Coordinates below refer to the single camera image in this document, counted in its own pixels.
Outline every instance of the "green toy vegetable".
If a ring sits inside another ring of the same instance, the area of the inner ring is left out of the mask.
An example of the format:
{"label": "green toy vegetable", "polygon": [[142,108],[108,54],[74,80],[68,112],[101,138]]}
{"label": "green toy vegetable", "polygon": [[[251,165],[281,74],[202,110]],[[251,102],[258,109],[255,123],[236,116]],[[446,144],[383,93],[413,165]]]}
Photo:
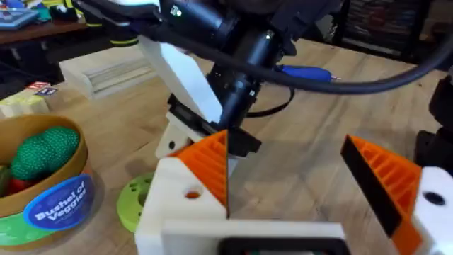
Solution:
{"label": "green toy vegetable", "polygon": [[79,139],[77,132],[60,126],[29,137],[18,148],[11,163],[11,175],[24,181],[49,176],[71,159]]}
{"label": "green toy vegetable", "polygon": [[8,189],[11,172],[6,166],[0,166],[0,197],[5,195]]}

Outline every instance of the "black cable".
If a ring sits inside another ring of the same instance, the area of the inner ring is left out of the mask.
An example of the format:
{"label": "black cable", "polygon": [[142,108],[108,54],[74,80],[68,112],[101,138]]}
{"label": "black cable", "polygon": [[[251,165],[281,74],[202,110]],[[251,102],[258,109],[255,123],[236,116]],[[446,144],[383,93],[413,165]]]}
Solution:
{"label": "black cable", "polygon": [[276,84],[282,84],[295,89],[314,91],[328,94],[372,94],[395,89],[405,84],[409,84],[421,78],[429,71],[435,69],[453,51],[453,31],[445,38],[444,42],[436,51],[425,60],[424,63],[414,67],[404,73],[386,79],[369,82],[323,82],[310,79],[303,79],[274,72],[266,68],[253,66],[249,63],[240,62],[233,57],[206,47],[198,42],[187,39],[164,25],[141,26],[141,33],[150,37],[152,40],[170,43],[176,47],[195,53],[199,57],[212,60],[216,64],[231,67],[239,72],[244,72],[256,79],[262,79]]}
{"label": "black cable", "polygon": [[271,109],[261,110],[261,111],[258,111],[258,112],[248,112],[246,117],[247,118],[261,118],[261,117],[269,116],[269,115],[272,115],[272,114],[276,114],[279,111],[285,109],[289,105],[289,103],[291,103],[292,99],[294,99],[295,95],[296,95],[296,90],[294,88],[289,88],[289,99],[288,99],[288,101],[282,103],[279,106],[275,106],[275,107],[273,107]]}

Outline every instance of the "blue label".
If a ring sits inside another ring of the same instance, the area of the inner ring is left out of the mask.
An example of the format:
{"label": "blue label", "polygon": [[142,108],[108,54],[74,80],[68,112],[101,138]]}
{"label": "blue label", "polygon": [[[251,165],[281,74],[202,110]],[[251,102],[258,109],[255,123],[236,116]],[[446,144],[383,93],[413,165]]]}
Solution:
{"label": "blue label", "polygon": [[23,217],[42,230],[66,230],[88,216],[93,201],[93,181],[82,174],[41,193],[25,207]]}
{"label": "blue label", "polygon": [[55,89],[55,88],[43,88],[40,91],[36,92],[35,95],[37,95],[37,96],[51,96],[57,91],[58,91],[58,89]]}

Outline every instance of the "orange gripper pad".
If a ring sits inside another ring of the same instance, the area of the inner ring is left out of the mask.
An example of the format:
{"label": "orange gripper pad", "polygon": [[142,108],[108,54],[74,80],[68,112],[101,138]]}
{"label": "orange gripper pad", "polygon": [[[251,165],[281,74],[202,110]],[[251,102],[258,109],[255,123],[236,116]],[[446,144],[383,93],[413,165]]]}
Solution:
{"label": "orange gripper pad", "polygon": [[422,242],[411,222],[421,167],[350,135],[346,137],[342,155],[399,253],[413,254]]}
{"label": "orange gripper pad", "polygon": [[228,208],[228,131],[220,131],[174,154]]}

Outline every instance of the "blue connector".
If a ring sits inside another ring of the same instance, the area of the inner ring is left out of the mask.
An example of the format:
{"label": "blue connector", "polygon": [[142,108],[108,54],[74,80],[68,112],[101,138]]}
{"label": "blue connector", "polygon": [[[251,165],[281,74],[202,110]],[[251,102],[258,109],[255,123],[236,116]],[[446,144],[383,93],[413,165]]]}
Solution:
{"label": "blue connector", "polygon": [[285,74],[304,79],[317,81],[333,81],[338,79],[336,76],[333,76],[331,72],[320,67],[289,66],[283,64],[277,66],[277,68]]}

